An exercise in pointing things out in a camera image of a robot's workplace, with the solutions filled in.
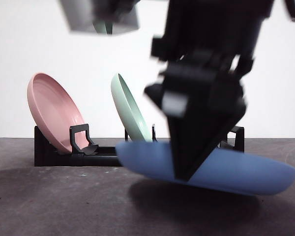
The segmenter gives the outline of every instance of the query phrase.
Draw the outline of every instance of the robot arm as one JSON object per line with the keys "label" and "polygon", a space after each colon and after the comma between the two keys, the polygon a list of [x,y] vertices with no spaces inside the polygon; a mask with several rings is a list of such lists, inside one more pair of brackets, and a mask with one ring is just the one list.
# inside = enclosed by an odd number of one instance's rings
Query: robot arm
{"label": "robot arm", "polygon": [[[120,33],[138,27],[138,0],[61,0],[73,30]],[[295,21],[295,0],[285,0]],[[175,177],[189,180],[246,110],[239,83],[250,72],[273,0],[170,0],[151,54],[168,61],[162,84],[145,93],[167,116]],[[234,57],[239,57],[231,70]]]}

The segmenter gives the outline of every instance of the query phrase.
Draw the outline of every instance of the gray floor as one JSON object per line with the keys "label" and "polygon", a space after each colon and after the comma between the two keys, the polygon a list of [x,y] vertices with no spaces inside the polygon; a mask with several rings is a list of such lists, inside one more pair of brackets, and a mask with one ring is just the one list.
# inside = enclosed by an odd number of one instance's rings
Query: gray floor
{"label": "gray floor", "polygon": [[[246,151],[295,166],[295,139],[247,139]],[[295,183],[275,196],[246,197],[122,167],[33,163],[32,139],[0,139],[0,236],[295,235]]]}

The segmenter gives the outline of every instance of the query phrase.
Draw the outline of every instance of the mint green plate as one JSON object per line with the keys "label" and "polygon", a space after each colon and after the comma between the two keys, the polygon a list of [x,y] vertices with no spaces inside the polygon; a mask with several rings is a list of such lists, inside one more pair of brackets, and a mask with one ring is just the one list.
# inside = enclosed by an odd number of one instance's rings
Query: mint green plate
{"label": "mint green plate", "polygon": [[121,122],[131,140],[152,142],[149,128],[130,89],[120,74],[113,77],[111,91]]}

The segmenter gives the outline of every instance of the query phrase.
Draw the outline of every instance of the white wall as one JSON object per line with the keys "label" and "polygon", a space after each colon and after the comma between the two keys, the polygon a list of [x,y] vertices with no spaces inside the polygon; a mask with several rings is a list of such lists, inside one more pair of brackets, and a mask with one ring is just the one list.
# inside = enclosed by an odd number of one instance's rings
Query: white wall
{"label": "white wall", "polygon": [[[57,0],[0,0],[0,137],[33,137],[27,105],[31,76],[54,77],[76,102],[92,137],[122,137],[123,127],[110,93],[119,72],[148,125],[168,137],[166,121],[143,89],[163,64],[150,58],[151,39],[162,34],[167,3],[141,1],[141,28],[108,37],[70,33]],[[264,22],[253,71],[242,80],[248,111],[239,122],[247,137],[295,138],[295,23],[276,0]]]}

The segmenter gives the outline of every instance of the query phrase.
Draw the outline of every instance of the dish rack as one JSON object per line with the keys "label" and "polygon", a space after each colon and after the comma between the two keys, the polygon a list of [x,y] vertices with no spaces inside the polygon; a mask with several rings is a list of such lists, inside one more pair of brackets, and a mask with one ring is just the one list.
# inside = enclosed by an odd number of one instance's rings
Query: dish rack
{"label": "dish rack", "polygon": [[[80,149],[75,142],[75,134],[85,131],[88,146]],[[233,149],[244,152],[244,127],[235,126],[232,133],[236,134],[235,144],[231,145],[225,137],[219,148]],[[115,147],[95,144],[89,136],[89,125],[74,125],[69,128],[72,153],[61,154],[45,138],[37,126],[34,128],[34,165],[41,166],[122,166],[118,160]],[[124,140],[129,141],[124,131]],[[157,142],[155,125],[152,126],[152,140]]]}

